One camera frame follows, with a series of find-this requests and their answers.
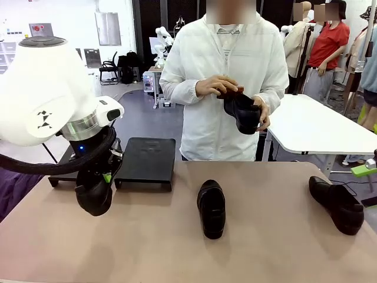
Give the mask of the person's left hand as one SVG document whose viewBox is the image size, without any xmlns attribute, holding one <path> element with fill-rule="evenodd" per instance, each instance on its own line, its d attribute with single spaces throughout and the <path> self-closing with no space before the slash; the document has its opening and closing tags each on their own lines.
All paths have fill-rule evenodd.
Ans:
<svg viewBox="0 0 377 283">
<path fill-rule="evenodd" d="M 260 121 L 257 131 L 264 131 L 270 126 L 269 107 L 259 96 L 253 96 L 252 99 L 254 100 L 254 105 L 258 106 L 260 110 Z"/>
</svg>

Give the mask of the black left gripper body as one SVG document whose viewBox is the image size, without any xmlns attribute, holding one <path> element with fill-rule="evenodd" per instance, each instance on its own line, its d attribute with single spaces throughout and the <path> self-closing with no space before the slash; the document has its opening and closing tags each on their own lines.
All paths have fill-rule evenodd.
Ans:
<svg viewBox="0 0 377 283">
<path fill-rule="evenodd" d="M 98 133 L 89 139 L 70 142 L 76 159 L 90 159 L 89 163 L 77 172 L 77 179 L 89 179 L 111 173 L 108 161 L 111 153 L 110 144 L 111 133 Z"/>
</svg>

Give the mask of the person's right hand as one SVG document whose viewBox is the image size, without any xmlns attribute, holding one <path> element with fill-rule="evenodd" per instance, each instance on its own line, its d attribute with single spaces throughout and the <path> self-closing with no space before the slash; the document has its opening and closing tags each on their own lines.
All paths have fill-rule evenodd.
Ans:
<svg viewBox="0 0 377 283">
<path fill-rule="evenodd" d="M 208 96 L 210 94 L 220 96 L 223 93 L 227 93 L 228 90 L 237 92 L 238 83 L 224 75 L 214 75 L 205 80 L 200 80 L 195 86 L 197 97 Z"/>
</svg>

